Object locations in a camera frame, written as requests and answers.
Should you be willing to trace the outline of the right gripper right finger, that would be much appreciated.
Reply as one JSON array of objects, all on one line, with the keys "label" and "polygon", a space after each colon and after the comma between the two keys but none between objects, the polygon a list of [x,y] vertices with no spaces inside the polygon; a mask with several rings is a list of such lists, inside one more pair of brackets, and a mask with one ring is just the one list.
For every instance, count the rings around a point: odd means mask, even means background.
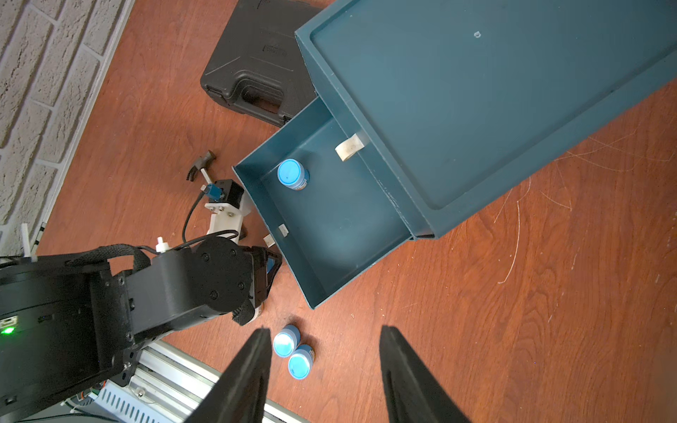
[{"label": "right gripper right finger", "polygon": [[469,421],[399,329],[382,327],[379,354],[389,421]]}]

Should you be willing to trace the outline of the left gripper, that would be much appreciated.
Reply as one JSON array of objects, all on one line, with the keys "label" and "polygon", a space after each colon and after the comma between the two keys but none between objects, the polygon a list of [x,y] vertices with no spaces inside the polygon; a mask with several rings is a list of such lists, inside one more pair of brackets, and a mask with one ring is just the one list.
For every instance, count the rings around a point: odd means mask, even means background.
[{"label": "left gripper", "polygon": [[261,315],[273,280],[283,264],[282,256],[268,248],[244,247],[243,250],[252,258],[253,276],[249,299],[232,312],[233,321],[240,326],[253,322]]}]

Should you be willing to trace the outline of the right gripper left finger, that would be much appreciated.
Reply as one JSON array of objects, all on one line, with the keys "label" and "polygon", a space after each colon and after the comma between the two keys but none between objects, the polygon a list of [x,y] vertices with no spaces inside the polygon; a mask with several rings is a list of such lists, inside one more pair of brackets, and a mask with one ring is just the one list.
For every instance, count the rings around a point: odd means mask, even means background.
[{"label": "right gripper left finger", "polygon": [[261,422],[272,356],[271,331],[255,330],[185,422]]}]

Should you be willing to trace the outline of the blue paint can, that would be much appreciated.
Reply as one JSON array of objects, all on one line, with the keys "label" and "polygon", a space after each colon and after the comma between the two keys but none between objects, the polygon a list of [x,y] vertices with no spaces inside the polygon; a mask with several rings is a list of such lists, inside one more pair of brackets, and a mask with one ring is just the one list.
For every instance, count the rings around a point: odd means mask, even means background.
[{"label": "blue paint can", "polygon": [[273,338],[273,351],[280,358],[290,357],[301,345],[301,333],[294,324],[288,324]]},{"label": "blue paint can", "polygon": [[287,369],[295,380],[307,378],[313,368],[315,352],[310,345],[299,345],[290,355]]},{"label": "blue paint can", "polygon": [[310,174],[298,160],[286,159],[278,165],[277,177],[289,190],[303,190],[308,185]]}]

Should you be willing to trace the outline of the teal drawer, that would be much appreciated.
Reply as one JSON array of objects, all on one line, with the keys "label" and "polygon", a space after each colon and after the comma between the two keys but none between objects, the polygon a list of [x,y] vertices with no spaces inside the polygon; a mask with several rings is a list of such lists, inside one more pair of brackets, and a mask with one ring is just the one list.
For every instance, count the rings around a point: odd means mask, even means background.
[{"label": "teal drawer", "polygon": [[[312,309],[412,238],[363,161],[335,153],[345,139],[315,98],[234,167]],[[286,159],[308,169],[303,190],[279,182]]]}]

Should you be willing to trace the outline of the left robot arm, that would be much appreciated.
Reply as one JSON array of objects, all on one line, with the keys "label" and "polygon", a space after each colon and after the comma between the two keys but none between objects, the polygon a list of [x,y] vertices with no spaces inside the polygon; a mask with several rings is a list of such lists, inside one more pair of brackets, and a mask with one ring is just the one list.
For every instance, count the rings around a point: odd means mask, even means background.
[{"label": "left robot arm", "polygon": [[163,251],[114,244],[1,261],[1,419],[17,422],[112,380],[146,345],[230,315],[245,325],[282,264],[234,230]]}]

